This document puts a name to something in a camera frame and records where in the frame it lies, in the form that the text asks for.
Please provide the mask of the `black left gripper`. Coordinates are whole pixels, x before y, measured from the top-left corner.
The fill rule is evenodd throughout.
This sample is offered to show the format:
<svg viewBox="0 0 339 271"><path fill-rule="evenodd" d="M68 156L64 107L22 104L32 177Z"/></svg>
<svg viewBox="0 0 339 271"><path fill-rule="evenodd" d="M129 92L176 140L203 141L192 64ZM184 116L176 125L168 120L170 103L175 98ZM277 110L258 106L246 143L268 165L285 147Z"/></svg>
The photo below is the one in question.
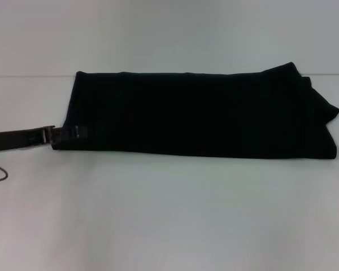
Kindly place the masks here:
<svg viewBox="0 0 339 271"><path fill-rule="evenodd" d="M69 133L86 133L86 126L68 126L54 128L54 126L44 126L28 130L16 130L9 132L0 132L0 151L16 150L42 146L52 143L53 140L77 140L87 139L87 134L69 134Z"/></svg>

